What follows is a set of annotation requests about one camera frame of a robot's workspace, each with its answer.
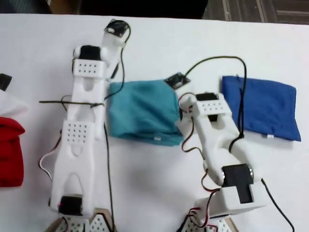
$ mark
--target gray carpet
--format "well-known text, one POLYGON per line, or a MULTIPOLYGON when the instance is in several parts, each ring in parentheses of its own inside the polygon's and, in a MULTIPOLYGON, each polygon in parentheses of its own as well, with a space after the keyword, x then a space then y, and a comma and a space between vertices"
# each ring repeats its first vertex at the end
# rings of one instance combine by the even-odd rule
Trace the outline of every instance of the gray carpet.
POLYGON ((203 19, 309 24, 309 0, 209 0, 203 19))

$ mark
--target table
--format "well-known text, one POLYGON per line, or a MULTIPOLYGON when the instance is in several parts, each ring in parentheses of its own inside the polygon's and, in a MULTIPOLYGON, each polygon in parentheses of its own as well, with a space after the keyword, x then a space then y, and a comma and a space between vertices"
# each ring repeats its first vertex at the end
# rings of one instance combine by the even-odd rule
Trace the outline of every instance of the table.
MULTIPOLYGON (((21 136, 25 180, 21 188, 0 190, 3 231, 42 232, 57 218, 47 206, 48 177, 37 161, 54 145, 65 111, 61 105, 39 104, 60 99, 72 89, 73 49, 100 45, 102 30, 112 17, 73 15, 0 15, 0 72, 13 77, 8 92, 24 100, 29 111, 15 117, 26 129, 21 136)), ((264 179, 277 203, 305 231, 309 205, 308 54, 309 27, 299 25, 122 18, 132 28, 124 51, 126 81, 162 79, 187 71, 197 61, 217 55, 245 60, 248 76, 290 84, 297 89, 296 120, 301 143, 246 132, 264 179)), ((216 60, 190 73, 197 92, 218 91, 222 75, 242 75, 242 65, 216 60)), ((116 81, 121 80, 120 73, 116 81)), ((172 232, 196 199, 202 160, 179 146, 161 147, 110 138, 115 222, 121 232, 172 232)), ((189 142, 199 145, 195 135, 189 142)), ((97 205, 109 208, 106 157, 98 154, 97 205)), ((53 167, 53 158, 46 166, 53 167)), ((275 207, 232 217, 239 231, 291 229, 275 207)))

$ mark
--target red fabric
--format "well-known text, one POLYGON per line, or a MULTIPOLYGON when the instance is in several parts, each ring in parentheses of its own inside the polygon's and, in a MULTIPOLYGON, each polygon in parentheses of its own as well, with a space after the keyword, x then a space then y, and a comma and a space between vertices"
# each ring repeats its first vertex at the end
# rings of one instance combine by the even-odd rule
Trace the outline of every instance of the red fabric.
POLYGON ((11 118, 0 117, 0 187, 18 187, 24 180, 19 135, 25 129, 11 118))

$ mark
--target teal fabric bag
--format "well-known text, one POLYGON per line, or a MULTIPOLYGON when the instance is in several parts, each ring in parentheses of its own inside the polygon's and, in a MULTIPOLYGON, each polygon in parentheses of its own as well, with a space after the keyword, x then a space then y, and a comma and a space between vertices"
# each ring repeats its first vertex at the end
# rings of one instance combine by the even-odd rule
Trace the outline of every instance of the teal fabric bag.
MULTIPOLYGON (((110 93, 121 83, 111 83, 110 93)), ((163 81, 125 82, 110 97, 110 135, 155 145, 175 146, 183 135, 175 126, 180 119, 175 92, 163 81)))

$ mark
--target blue fabric bag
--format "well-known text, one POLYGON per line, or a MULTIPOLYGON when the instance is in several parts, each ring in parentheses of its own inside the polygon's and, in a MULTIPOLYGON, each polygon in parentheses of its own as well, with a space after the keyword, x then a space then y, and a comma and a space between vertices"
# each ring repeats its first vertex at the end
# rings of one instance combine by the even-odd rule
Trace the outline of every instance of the blue fabric bag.
MULTIPOLYGON (((243 78, 222 78, 222 93, 231 108, 235 123, 242 86, 243 78)), ((247 78, 244 98, 245 130, 301 141, 295 121, 295 102, 294 87, 275 81, 247 78)))
MULTIPOLYGON (((111 83, 110 93, 121 83, 111 83)), ((183 135, 175 126, 180 118, 175 92, 163 81, 125 82, 110 98, 110 135, 155 145, 175 146, 183 135)))

